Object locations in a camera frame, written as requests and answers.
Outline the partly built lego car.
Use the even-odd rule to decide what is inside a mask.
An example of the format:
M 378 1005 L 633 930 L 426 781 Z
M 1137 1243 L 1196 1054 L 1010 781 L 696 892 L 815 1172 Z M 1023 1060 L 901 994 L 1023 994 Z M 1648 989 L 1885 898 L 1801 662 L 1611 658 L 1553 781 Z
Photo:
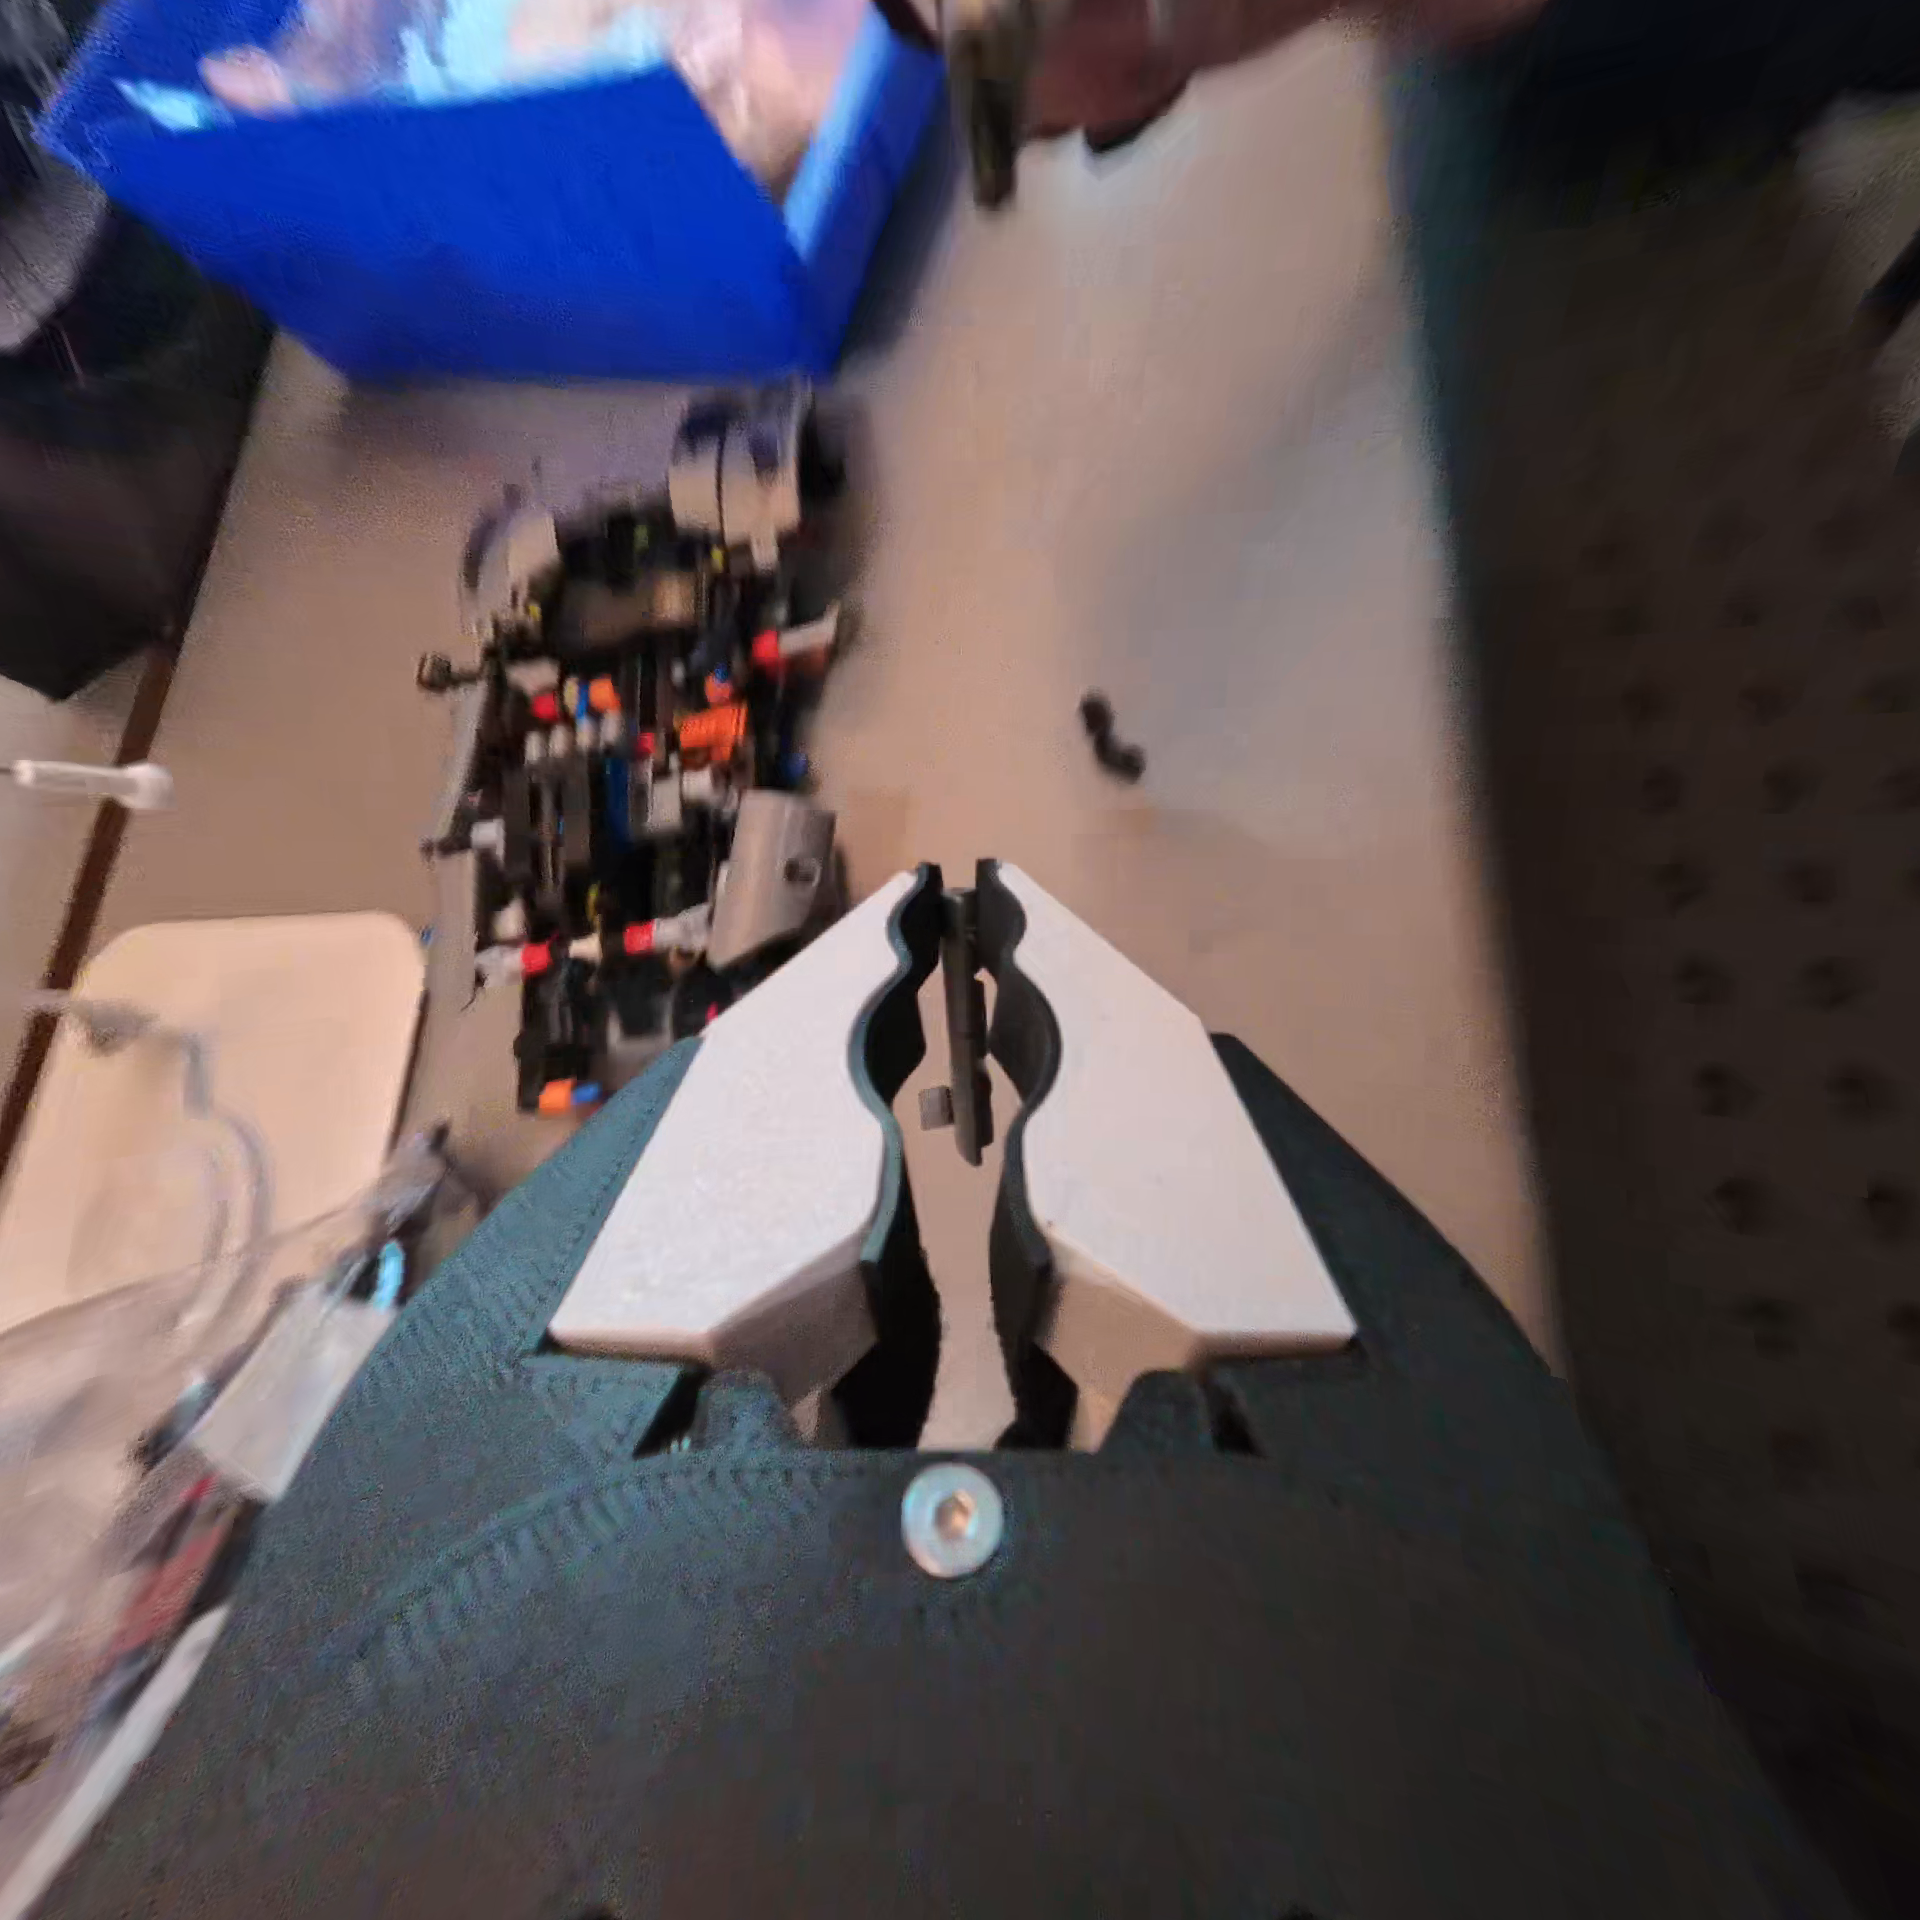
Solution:
M 690 395 L 650 483 L 506 487 L 474 523 L 472 658 L 417 669 L 455 713 L 423 855 L 466 871 L 520 1114 L 587 1115 L 847 913 L 804 741 L 849 628 L 847 483 L 794 378 Z

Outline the black dotted edge pad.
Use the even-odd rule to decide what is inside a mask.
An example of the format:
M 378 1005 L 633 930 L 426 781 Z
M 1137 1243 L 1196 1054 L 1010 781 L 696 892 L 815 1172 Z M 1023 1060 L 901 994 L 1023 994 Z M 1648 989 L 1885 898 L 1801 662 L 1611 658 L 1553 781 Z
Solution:
M 1399 70 L 1559 1338 L 1714 1689 L 1915 1915 L 1915 86 Z

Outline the clear bag of grey parts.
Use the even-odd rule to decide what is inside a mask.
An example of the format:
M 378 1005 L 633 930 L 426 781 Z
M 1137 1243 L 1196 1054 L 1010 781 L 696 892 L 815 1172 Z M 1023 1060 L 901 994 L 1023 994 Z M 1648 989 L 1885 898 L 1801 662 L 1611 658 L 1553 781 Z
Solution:
M 437 1137 L 404 1138 L 338 1206 L 279 1228 L 272 1151 L 217 1090 L 200 1031 L 123 998 L 40 994 L 101 1066 L 156 1066 L 156 1146 L 75 1177 L 81 1246 L 55 1301 L 5 1331 L 5 1794 L 127 1698 L 116 1643 L 162 1537 L 207 1494 L 162 1466 L 291 1324 L 325 1348 L 367 1266 L 440 1201 Z

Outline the black studded lego plate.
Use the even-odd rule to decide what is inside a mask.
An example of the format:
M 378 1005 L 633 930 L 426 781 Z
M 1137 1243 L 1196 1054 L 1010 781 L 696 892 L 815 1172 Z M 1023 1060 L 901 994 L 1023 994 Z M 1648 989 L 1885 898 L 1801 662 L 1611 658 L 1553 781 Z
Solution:
M 920 1127 L 925 1133 L 948 1132 L 960 1159 L 980 1169 L 995 1140 L 995 1115 L 988 971 L 978 947 L 971 890 L 944 890 L 940 964 L 948 1076 L 944 1084 L 920 1092 Z

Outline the blue plastic bin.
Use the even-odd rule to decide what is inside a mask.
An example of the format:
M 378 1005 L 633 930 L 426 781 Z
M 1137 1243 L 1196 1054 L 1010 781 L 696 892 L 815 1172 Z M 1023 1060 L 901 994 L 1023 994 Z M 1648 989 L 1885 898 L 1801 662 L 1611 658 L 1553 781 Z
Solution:
M 823 378 L 944 106 L 938 55 L 868 14 L 773 202 L 669 70 L 207 131 L 168 131 L 130 101 L 289 12 L 101 5 L 37 134 L 362 382 Z

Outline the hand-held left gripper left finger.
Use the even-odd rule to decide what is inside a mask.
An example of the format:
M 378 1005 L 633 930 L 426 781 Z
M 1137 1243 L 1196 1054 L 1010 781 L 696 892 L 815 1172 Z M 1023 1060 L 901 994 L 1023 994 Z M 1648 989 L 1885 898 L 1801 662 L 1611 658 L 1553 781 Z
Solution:
M 556 1348 L 928 1413 L 943 1309 L 897 1105 L 943 930 L 940 869 L 904 871 L 706 1026 L 546 1325 Z

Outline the white wooden book stand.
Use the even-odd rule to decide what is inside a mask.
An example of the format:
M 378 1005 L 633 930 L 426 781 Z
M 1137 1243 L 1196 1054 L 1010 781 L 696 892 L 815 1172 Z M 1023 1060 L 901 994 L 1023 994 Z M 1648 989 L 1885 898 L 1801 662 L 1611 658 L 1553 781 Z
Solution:
M 316 1221 L 389 1159 L 426 987 L 392 915 L 130 927 L 71 998 L 146 1025 L 97 1050 L 55 1019 L 5 1179 L 2 1325 Z

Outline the crumpled clear plastic bag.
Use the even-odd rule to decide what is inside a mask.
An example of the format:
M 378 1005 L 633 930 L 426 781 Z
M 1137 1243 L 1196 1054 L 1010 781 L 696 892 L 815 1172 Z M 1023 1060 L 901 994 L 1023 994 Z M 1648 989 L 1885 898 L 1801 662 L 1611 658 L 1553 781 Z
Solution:
M 301 3 L 274 33 L 226 33 L 189 83 L 120 91 L 175 132 L 383 101 L 449 108 L 677 74 L 779 202 L 820 132 L 864 3 Z

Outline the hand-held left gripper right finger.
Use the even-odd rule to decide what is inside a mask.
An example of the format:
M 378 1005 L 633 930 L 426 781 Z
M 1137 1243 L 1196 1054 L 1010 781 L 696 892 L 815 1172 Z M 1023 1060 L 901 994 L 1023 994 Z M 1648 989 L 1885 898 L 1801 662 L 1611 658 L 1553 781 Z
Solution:
M 1015 1402 L 1347 1350 L 1353 1309 L 1202 1019 L 1018 863 L 983 860 L 971 900 L 1018 1099 L 991 1252 Z

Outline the person's right hand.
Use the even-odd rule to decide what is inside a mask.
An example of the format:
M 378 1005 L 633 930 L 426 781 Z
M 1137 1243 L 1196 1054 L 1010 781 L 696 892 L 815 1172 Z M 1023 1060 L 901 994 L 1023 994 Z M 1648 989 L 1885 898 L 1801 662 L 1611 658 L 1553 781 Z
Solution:
M 1497 39 L 1541 3 L 1077 3 L 1048 33 L 1027 91 L 1032 137 L 1112 134 L 1164 117 L 1201 76 L 1335 22 L 1417 45 Z

